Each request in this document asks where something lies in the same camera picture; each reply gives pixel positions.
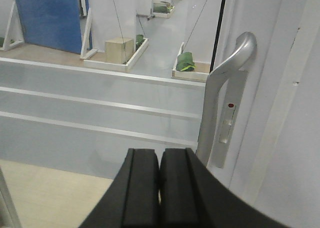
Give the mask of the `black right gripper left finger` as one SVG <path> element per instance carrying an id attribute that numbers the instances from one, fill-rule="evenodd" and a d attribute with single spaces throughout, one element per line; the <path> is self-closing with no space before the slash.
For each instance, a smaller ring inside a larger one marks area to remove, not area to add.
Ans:
<path id="1" fill-rule="evenodd" d="M 159 164 L 152 149 L 132 149 L 82 228 L 157 228 Z"/>

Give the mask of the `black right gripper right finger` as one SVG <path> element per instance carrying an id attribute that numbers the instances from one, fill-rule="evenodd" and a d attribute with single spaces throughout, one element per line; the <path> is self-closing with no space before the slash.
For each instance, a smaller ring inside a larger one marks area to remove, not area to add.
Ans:
<path id="1" fill-rule="evenodd" d="M 192 149 L 166 149 L 160 165 L 164 228 L 284 228 L 227 189 Z"/>

